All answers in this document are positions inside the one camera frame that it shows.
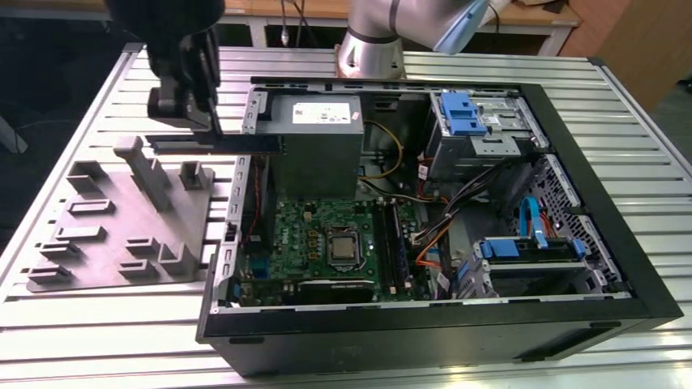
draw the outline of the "blue latch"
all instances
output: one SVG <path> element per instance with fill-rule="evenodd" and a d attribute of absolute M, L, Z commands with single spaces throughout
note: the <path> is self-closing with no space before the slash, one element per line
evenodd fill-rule
<path fill-rule="evenodd" d="M 486 242 L 493 248 L 494 257 L 516 258 L 518 256 L 517 243 L 512 239 L 493 239 Z"/>
<path fill-rule="evenodd" d="M 461 278 L 464 278 L 464 275 L 468 273 L 468 261 L 464 262 L 464 266 L 458 269 L 456 272 L 456 282 L 458 283 L 461 281 Z"/>
<path fill-rule="evenodd" d="M 442 111 L 449 121 L 449 133 L 452 135 L 485 135 L 488 127 L 482 125 L 477 117 L 477 106 L 472 103 L 465 93 L 441 94 Z"/>
<path fill-rule="evenodd" d="M 586 247 L 581 239 L 572 240 L 572 247 L 574 248 L 576 258 L 582 259 L 586 256 Z"/>
<path fill-rule="evenodd" d="M 484 258 L 493 258 L 493 248 L 488 242 L 480 242 L 480 253 Z"/>

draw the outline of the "cpu socket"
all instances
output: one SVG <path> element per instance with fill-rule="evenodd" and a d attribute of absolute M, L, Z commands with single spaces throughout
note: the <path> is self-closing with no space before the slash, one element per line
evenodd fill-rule
<path fill-rule="evenodd" d="M 360 237 L 350 227 L 326 230 L 326 263 L 337 271 L 361 267 Z"/>

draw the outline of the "open computer tower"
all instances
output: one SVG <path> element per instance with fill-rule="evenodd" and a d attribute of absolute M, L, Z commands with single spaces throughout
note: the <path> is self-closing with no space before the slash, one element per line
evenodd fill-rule
<path fill-rule="evenodd" d="M 681 316 L 538 85 L 252 84 L 197 328 L 241 375 L 556 360 Z"/>

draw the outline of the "ram slot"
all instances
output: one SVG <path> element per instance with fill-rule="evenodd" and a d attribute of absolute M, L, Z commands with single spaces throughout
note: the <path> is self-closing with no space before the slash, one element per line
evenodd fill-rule
<path fill-rule="evenodd" d="M 374 239 L 380 257 L 380 282 L 382 289 L 393 286 L 398 292 L 408 287 L 409 264 L 401 222 L 396 204 L 376 207 Z"/>
<path fill-rule="evenodd" d="M 382 293 L 392 293 L 393 286 L 393 267 L 392 254 L 389 250 L 389 238 L 386 234 L 386 212 L 385 206 L 372 207 L 372 221 L 374 232 L 374 249 L 377 252 L 377 268 L 380 274 L 380 287 Z"/>

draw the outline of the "green motherboard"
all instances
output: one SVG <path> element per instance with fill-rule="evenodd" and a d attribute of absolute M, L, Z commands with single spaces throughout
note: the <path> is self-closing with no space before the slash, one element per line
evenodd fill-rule
<path fill-rule="evenodd" d="M 272 255 L 252 267 L 264 267 L 261 280 L 242 286 L 245 305 L 281 305 L 298 280 L 366 280 L 374 283 L 373 301 L 417 299 L 418 289 L 382 287 L 373 201 L 281 201 L 277 203 Z M 398 203 L 402 238 L 417 229 L 414 205 Z M 402 263 L 412 258 L 402 254 Z"/>

